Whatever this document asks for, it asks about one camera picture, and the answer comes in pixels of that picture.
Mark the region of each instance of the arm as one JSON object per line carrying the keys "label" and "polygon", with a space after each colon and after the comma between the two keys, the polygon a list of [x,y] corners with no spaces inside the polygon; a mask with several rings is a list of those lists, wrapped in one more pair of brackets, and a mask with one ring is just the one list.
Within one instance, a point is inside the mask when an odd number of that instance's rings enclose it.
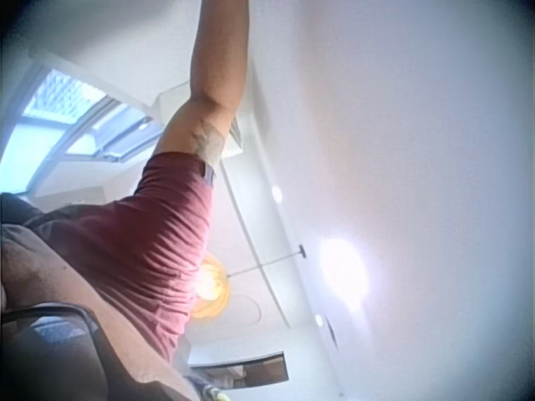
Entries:
{"label": "arm", "polygon": [[247,73],[247,0],[203,0],[191,61],[191,97],[167,125],[155,154],[219,161]]}

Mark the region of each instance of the ceiling light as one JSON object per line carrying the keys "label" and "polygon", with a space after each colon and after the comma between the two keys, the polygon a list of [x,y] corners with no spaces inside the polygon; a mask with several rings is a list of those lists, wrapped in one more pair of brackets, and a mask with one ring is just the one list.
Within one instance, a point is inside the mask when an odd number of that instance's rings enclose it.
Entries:
{"label": "ceiling light", "polygon": [[324,325],[324,319],[321,317],[321,315],[316,315],[316,324],[320,327]]}
{"label": "ceiling light", "polygon": [[277,203],[281,203],[283,201],[283,192],[281,191],[281,189],[274,185],[271,187],[271,193],[273,194],[273,199],[277,202]]}
{"label": "ceiling light", "polygon": [[357,309],[368,292],[368,277],[357,251],[346,241],[325,240],[320,266],[334,293],[351,310]]}

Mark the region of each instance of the white ceiling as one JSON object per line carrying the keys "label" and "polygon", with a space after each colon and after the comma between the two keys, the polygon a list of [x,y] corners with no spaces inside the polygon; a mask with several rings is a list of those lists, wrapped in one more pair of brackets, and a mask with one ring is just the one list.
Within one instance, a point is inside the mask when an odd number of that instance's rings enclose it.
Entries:
{"label": "white ceiling", "polygon": [[[48,2],[28,36],[144,104],[187,80],[197,2],[94,3]],[[346,392],[512,398],[532,361],[529,18],[505,2],[251,3],[251,106]],[[254,264],[225,237],[211,247],[229,268]],[[326,237],[364,260],[357,312],[324,285]],[[252,324],[246,290],[232,307]]]}

